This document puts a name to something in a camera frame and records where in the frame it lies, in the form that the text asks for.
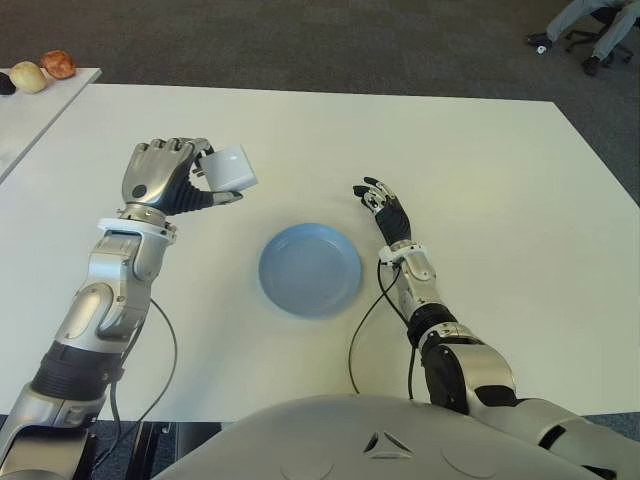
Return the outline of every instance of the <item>shoe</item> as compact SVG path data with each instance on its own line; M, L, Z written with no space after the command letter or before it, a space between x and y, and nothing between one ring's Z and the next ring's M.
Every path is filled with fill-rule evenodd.
M549 40L546 33L532 33L525 37L525 41L532 47L544 47L547 50L553 46L553 42Z
M598 73L598 69L602 62L598 57L589 57L584 62L582 62L582 69L584 73L593 77L596 73Z

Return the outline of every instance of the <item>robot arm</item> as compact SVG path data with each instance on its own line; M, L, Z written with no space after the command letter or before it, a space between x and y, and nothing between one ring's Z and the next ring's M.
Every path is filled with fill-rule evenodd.
M400 308L407 335L422 357L431 403L583 466L602 478L640 478L640 444L542 399L518 399L500 353L459 323L436 290L426 249L411 240L408 217L382 182L366 177L356 196L375 215L387 245L383 264L401 269Z
M125 209L119 218L100 221L105 233L91 253L87 278L0 431L0 477L28 470L34 461L32 467L62 478L75 473L86 427L98 417L107 385L122 375L122 356L145 321L151 284L175 241L166 216L242 198L190 183L191 167L209 153L205 139L136 146L122 183Z

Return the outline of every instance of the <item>blue plate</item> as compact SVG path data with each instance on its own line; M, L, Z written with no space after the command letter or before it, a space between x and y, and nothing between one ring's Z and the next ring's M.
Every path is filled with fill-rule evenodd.
M344 308L361 276L356 247L336 229L317 223L283 230L260 257L264 292L295 315L328 315Z

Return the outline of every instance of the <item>gray pants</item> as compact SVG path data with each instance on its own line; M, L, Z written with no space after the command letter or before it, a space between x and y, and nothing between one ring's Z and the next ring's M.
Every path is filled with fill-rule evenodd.
M601 7L623 7L616 15L609 31L593 47L593 56L604 60L609 56L613 47L629 33L636 19L640 17L640 0L573 0L549 24L547 36L552 42L555 42L569 25Z

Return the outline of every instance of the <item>white tabletop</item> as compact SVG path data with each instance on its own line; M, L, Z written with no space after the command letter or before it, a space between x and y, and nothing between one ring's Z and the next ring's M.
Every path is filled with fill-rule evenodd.
M519 396L579 414L640 410L639 210L552 103L91 85L0 185L0 411L82 283L98 218L121 206L134 145L171 136L242 143L260 184L173 219L179 238L153 295L180 359L150 418L232 421L351 391L347 348L377 296L383 242L351 193L364 175L400 196L442 297L504 354ZM284 313L258 283L264 245L302 222L339 229L361 256L362 286L332 318ZM408 360L399 320L379 307L355 351L361 390L405 396ZM118 389L123 418L145 409L170 364L152 312ZM426 398L423 378L417 368Z
M17 90L13 95L0 95L0 182L76 95L101 73L99 68L78 68L73 77L56 80L41 70L47 79L46 89L36 94ZM0 68L0 72L8 73L8 69Z

